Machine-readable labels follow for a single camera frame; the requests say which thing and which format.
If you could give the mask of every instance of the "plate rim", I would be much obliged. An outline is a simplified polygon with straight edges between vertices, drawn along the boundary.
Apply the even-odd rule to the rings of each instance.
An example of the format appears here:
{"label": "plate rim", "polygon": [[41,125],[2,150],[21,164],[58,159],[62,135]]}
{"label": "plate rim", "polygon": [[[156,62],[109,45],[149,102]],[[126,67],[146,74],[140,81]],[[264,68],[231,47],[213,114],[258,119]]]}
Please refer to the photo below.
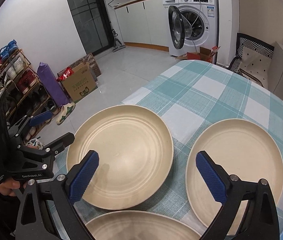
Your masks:
{"label": "plate rim", "polygon": [[170,220],[173,220],[175,222],[178,222],[178,223],[181,223],[182,225],[190,228],[191,230],[193,230],[196,234],[198,234],[199,237],[201,237],[202,235],[200,233],[198,233],[194,228],[192,228],[191,226],[185,224],[184,222],[181,222],[180,220],[177,220],[177,219],[174,219],[174,218],[171,218],[169,216],[165,216],[165,215],[162,215],[162,214],[158,214],[158,213],[154,213],[154,212],[148,212],[148,211],[142,211],[142,210],[118,210],[118,211],[112,211],[112,212],[107,212],[105,214],[102,214],[100,216],[97,216],[95,218],[93,218],[92,220],[89,220],[87,223],[85,223],[85,226],[87,226],[90,222],[96,220],[97,218],[100,218],[100,217],[104,217],[106,215],[109,215],[109,214],[112,214],[112,213],[145,213],[145,214],[151,214],[151,215],[155,215],[155,216],[159,216],[159,217],[164,217],[164,218],[168,218]]}
{"label": "plate rim", "polygon": [[[171,135],[171,132],[170,132],[170,130],[169,130],[169,127],[167,126],[167,124],[165,123],[165,121],[164,121],[158,114],[156,114],[154,111],[152,111],[152,110],[150,110],[150,109],[148,109],[148,108],[146,108],[146,107],[143,107],[143,106],[137,106],[137,105],[129,105],[129,104],[127,104],[127,105],[110,106],[110,107],[107,107],[107,108],[105,108],[105,109],[103,109],[103,110],[100,110],[99,112],[97,112],[97,113],[95,113],[94,115],[92,115],[91,117],[89,117],[89,118],[77,129],[77,131],[76,131],[76,133],[75,133],[75,139],[76,139],[76,134],[77,134],[77,132],[79,131],[79,129],[80,129],[89,119],[91,119],[91,118],[94,117],[95,115],[99,114],[99,113],[102,112],[102,111],[111,109],[111,108],[120,108],[120,107],[125,107],[125,106],[134,106],[134,107],[136,107],[136,108],[137,108],[137,107],[143,108],[143,109],[145,109],[145,110],[147,110],[147,111],[150,111],[150,112],[152,112],[153,114],[155,114],[155,115],[163,122],[163,124],[165,125],[165,127],[166,127],[166,129],[167,129],[167,131],[168,131],[168,133],[169,133],[169,137],[170,137],[170,142],[171,142],[171,160],[170,160],[170,164],[169,164],[169,169],[167,169],[168,171],[166,172],[166,174],[165,174],[165,176],[164,176],[164,180],[160,183],[160,185],[159,185],[158,187],[156,187],[156,190],[155,190],[150,196],[148,196],[148,197],[146,197],[146,198],[143,198],[143,200],[140,201],[139,203],[134,204],[133,206],[130,206],[130,207],[123,207],[123,208],[119,208],[119,209],[117,209],[117,208],[116,208],[116,209],[109,209],[109,208],[106,208],[106,207],[95,206],[94,204],[91,204],[91,203],[90,203],[91,205],[93,205],[93,206],[95,206],[95,207],[102,208],[102,209],[106,209],[106,210],[120,210],[120,209],[131,208],[131,207],[134,207],[134,206],[136,206],[136,205],[139,205],[140,203],[143,203],[145,200],[147,200],[148,198],[150,198],[152,195],[154,195],[154,194],[158,191],[158,189],[163,185],[163,183],[164,183],[165,180],[167,179],[167,176],[168,176],[168,174],[169,174],[169,172],[170,172],[170,170],[171,170],[172,163],[173,163],[173,160],[174,160],[174,142],[173,142],[173,140],[172,140],[172,135]],[[70,146],[68,147],[67,156],[66,156],[66,170],[67,170],[67,173],[69,172],[69,170],[68,170],[68,152],[69,152],[69,149],[70,149]]]}
{"label": "plate rim", "polygon": [[[281,153],[281,151],[280,151],[280,149],[279,149],[277,143],[275,142],[275,140],[272,138],[272,136],[271,136],[266,130],[264,130],[264,129],[261,128],[259,125],[255,124],[254,122],[251,122],[251,121],[249,121],[249,120],[242,119],[242,118],[228,118],[228,119],[220,120],[220,121],[218,121],[218,122],[216,122],[216,123],[213,123],[211,126],[207,127],[207,128],[198,136],[198,138],[196,139],[196,141],[194,142],[194,144],[193,144],[193,146],[192,146],[192,148],[191,148],[191,150],[190,150],[190,153],[189,153],[188,159],[187,159],[187,164],[186,164],[186,172],[185,172],[185,184],[186,184],[186,193],[187,193],[188,202],[189,202],[189,204],[190,204],[190,207],[191,207],[192,211],[195,213],[196,217],[198,218],[198,220],[199,220],[205,227],[208,227],[209,225],[206,225],[206,224],[202,221],[202,219],[201,219],[201,218],[198,216],[198,214],[196,213],[196,211],[195,211],[195,209],[194,209],[192,203],[189,201],[189,200],[190,200],[190,198],[189,198],[189,189],[188,189],[189,186],[188,186],[188,183],[187,183],[187,171],[188,171],[188,167],[189,167],[189,165],[188,165],[188,164],[189,164],[189,159],[190,159],[190,156],[191,156],[191,154],[192,154],[192,152],[193,152],[193,148],[195,147],[195,144],[196,144],[197,140],[199,140],[199,138],[202,136],[202,134],[203,134],[206,130],[208,130],[210,127],[214,126],[215,124],[218,124],[218,123],[220,123],[220,122],[230,121],[230,120],[246,121],[246,122],[252,123],[253,125],[257,126],[259,129],[262,129],[264,132],[266,132],[266,133],[269,135],[269,137],[272,139],[272,141],[274,142],[274,144],[276,145],[276,148],[278,149],[278,152],[280,153],[280,157],[281,157],[280,159],[281,159],[282,164],[283,164],[283,156],[282,156],[282,153]],[[283,195],[283,187],[282,187],[282,190],[281,190],[281,192],[280,192],[280,196],[279,196],[279,199],[278,199],[277,204],[279,203],[279,201],[280,201],[282,195]]]}

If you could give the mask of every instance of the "round plate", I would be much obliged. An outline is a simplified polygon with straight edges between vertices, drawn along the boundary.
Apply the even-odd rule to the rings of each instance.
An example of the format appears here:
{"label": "round plate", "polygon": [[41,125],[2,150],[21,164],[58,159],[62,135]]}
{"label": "round plate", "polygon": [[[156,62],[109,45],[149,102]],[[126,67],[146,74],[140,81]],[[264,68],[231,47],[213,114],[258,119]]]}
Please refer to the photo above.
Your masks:
{"label": "round plate", "polygon": [[173,159],[168,127],[141,106],[113,106],[89,118],[68,149],[67,171],[89,150],[99,154],[99,167],[83,199],[110,210],[133,207],[153,195]]}
{"label": "round plate", "polygon": [[102,240],[198,240],[200,235],[178,220],[144,211],[116,211],[94,218],[86,227]]}
{"label": "round plate", "polygon": [[[206,151],[216,164],[241,180],[267,179],[277,203],[283,190],[283,159],[273,138],[261,127],[243,119],[227,119],[207,128],[195,141],[186,166],[186,190],[199,220],[209,226],[221,203],[215,202],[196,167],[196,155]],[[247,201],[242,201],[229,234],[234,235]]]}

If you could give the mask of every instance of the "metal screw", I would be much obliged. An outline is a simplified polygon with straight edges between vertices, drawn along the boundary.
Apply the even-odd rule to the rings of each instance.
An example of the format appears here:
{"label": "metal screw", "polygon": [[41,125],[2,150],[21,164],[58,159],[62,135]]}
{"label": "metal screw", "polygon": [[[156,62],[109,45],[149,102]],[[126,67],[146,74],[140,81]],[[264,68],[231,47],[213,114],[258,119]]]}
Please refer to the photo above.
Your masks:
{"label": "metal screw", "polygon": [[34,183],[35,183],[35,180],[34,180],[34,179],[31,179],[31,180],[28,181],[28,185],[29,185],[29,186],[33,185]]}
{"label": "metal screw", "polygon": [[57,176],[57,180],[62,181],[66,178],[66,176],[64,174],[60,174]]}
{"label": "metal screw", "polygon": [[261,179],[260,182],[262,183],[262,185],[268,185],[268,181],[265,179]]}
{"label": "metal screw", "polygon": [[235,174],[229,176],[232,181],[239,181],[239,177]]}

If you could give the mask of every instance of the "dining table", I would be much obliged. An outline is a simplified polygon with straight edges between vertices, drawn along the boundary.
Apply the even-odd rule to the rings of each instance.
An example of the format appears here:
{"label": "dining table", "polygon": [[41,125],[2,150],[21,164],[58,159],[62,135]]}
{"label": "dining table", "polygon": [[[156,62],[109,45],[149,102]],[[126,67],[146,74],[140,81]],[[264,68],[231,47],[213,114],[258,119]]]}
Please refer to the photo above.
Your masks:
{"label": "dining table", "polygon": [[[251,80],[205,61],[178,62],[120,104],[143,106],[158,114],[168,126],[174,144],[173,164],[165,182],[155,194],[130,210],[174,218],[199,234],[206,227],[187,199],[185,173],[191,148],[205,129],[224,119],[251,121],[269,133],[283,158],[283,101]],[[67,173],[66,158],[67,149],[56,156],[54,178]],[[74,207],[84,223],[110,212],[83,199]],[[282,232],[283,192],[276,207]],[[53,203],[50,210],[60,236],[67,239]]]}

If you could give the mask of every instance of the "table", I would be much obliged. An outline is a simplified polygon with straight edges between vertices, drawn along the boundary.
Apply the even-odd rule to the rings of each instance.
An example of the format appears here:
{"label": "table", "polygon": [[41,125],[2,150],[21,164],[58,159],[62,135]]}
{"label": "table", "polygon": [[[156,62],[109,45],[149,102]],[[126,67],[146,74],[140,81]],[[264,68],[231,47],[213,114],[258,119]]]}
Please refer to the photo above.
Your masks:
{"label": "table", "polygon": [[[206,227],[192,211],[186,194],[188,155],[199,135],[210,125],[228,118],[252,121],[266,130],[283,157],[283,101],[263,87],[219,66],[184,60],[127,97],[121,104],[139,105],[157,113],[168,125],[174,142],[171,171],[160,189],[132,210],[163,214],[180,220],[202,234]],[[57,155],[54,173],[66,174],[67,149]],[[108,211],[83,199],[75,208],[84,222]],[[51,212],[65,238],[56,208]],[[277,204],[283,231],[283,193]]]}

